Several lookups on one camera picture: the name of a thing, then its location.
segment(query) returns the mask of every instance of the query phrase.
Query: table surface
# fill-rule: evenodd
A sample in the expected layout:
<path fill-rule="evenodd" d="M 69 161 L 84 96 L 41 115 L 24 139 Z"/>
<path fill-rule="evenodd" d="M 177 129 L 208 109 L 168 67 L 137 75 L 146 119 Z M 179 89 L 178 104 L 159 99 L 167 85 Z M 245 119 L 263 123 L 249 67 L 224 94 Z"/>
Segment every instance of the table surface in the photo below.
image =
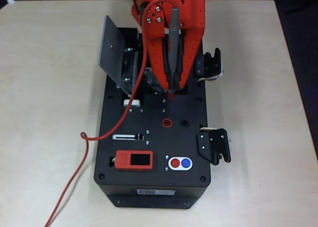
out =
<path fill-rule="evenodd" d="M 136 27 L 128 1 L 21 1 L 0 10 L 0 225 L 43 226 L 96 135 L 105 84 L 104 16 Z M 317 226 L 318 168 L 275 3 L 207 1 L 204 51 L 222 51 L 208 82 L 209 126 L 232 162 L 190 210 L 119 209 L 93 180 L 96 143 L 52 226 Z"/>

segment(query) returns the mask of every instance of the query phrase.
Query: screen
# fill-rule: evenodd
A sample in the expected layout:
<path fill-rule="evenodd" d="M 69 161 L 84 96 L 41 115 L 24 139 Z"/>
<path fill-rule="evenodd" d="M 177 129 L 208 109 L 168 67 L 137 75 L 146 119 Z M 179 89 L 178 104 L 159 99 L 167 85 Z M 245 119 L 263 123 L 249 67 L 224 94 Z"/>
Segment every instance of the screen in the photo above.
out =
<path fill-rule="evenodd" d="M 131 165 L 150 165 L 150 154 L 131 154 Z"/>

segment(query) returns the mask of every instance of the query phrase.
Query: red cable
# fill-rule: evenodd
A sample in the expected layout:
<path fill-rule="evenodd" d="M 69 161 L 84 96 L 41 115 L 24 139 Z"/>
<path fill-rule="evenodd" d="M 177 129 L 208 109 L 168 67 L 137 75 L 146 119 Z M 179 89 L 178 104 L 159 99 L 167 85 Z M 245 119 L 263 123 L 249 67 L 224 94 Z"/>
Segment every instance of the red cable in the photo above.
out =
<path fill-rule="evenodd" d="M 170 3 L 173 8 L 178 8 L 178 3 L 175 1 L 175 0 L 153 0 L 151 2 L 148 3 L 148 5 L 146 6 L 145 8 L 145 11 L 148 11 L 150 10 L 150 8 L 155 5 L 156 3 L 159 3 L 159 2 L 168 2 Z M 53 212 L 51 213 L 50 215 L 50 218 L 48 219 L 48 221 L 46 222 L 45 224 L 45 227 L 49 227 L 52 223 L 52 219 L 54 218 L 54 215 L 56 213 L 56 211 L 58 210 L 61 202 L 62 202 L 62 199 L 65 195 L 65 193 L 67 192 L 68 188 L 70 187 L 70 184 L 72 183 L 72 181 L 74 180 L 74 178 L 76 177 L 76 175 L 78 174 L 78 172 L 80 171 L 81 167 L 83 166 L 86 158 L 87 158 L 87 154 L 88 154 L 88 150 L 89 150 L 89 144 L 88 144 L 88 141 L 97 141 L 97 140 L 102 140 L 102 139 L 105 139 L 107 138 L 109 135 L 111 135 L 113 132 L 116 131 L 116 129 L 123 123 L 123 121 L 125 120 L 128 112 L 129 112 L 129 109 L 131 107 L 131 104 L 135 98 L 135 95 L 136 95 L 136 92 L 137 92 L 137 89 L 138 89 L 138 86 L 142 80 L 142 77 L 143 77 L 143 74 L 144 74 L 144 71 L 145 71 L 145 68 L 146 68 L 146 62 L 147 62 L 147 55 L 148 55 L 148 52 L 147 52 L 147 43 L 146 43 L 146 24 L 147 24 L 147 12 L 144 12 L 143 14 L 143 18 L 142 18 L 142 31 L 143 31 L 143 46 L 144 46 L 144 53 L 143 53 L 143 62 L 142 62 L 142 65 L 141 65 L 141 68 L 140 68 L 140 72 L 139 72 L 139 75 L 137 77 L 137 81 L 136 81 L 136 84 L 135 84 L 135 87 L 133 89 L 133 92 L 130 96 L 130 99 L 129 99 L 129 103 L 123 113 L 123 115 L 121 116 L 121 118 L 119 119 L 119 121 L 117 122 L 117 124 L 111 129 L 109 130 L 106 134 L 100 136 L 100 137 L 94 137 L 94 138 L 89 138 L 86 133 L 82 132 L 80 134 L 81 138 L 84 139 L 86 141 L 86 151 L 85 151 L 85 155 L 82 159 L 82 161 L 80 162 L 78 168 L 76 169 L 76 171 L 74 172 L 73 176 L 70 178 L 69 182 L 67 183 L 66 187 L 64 188 L 60 198 L 59 198 L 59 201 L 57 202 Z"/>

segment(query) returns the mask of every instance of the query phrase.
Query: black clip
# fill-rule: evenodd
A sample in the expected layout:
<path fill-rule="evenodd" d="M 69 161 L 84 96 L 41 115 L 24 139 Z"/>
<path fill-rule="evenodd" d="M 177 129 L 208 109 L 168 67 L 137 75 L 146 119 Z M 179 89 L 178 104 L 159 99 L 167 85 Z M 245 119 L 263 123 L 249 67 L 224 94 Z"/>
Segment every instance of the black clip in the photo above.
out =
<path fill-rule="evenodd" d="M 201 56 L 195 66 L 195 75 L 198 78 L 218 78 L 223 75 L 221 51 L 215 49 L 214 57 L 209 52 Z"/>
<path fill-rule="evenodd" d="M 220 159 L 231 162 L 230 139 L 225 129 L 203 131 L 197 134 L 198 153 L 212 165 L 219 165 Z"/>

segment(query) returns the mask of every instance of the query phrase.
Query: gray panel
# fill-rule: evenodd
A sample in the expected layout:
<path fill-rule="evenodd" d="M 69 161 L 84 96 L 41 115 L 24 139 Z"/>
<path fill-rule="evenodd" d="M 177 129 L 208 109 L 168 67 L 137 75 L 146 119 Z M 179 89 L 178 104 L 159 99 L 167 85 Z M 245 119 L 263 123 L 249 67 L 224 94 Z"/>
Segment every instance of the gray panel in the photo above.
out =
<path fill-rule="evenodd" d="M 98 64 L 107 75 L 129 95 L 131 88 L 121 80 L 124 48 L 124 36 L 109 16 L 106 16 Z"/>

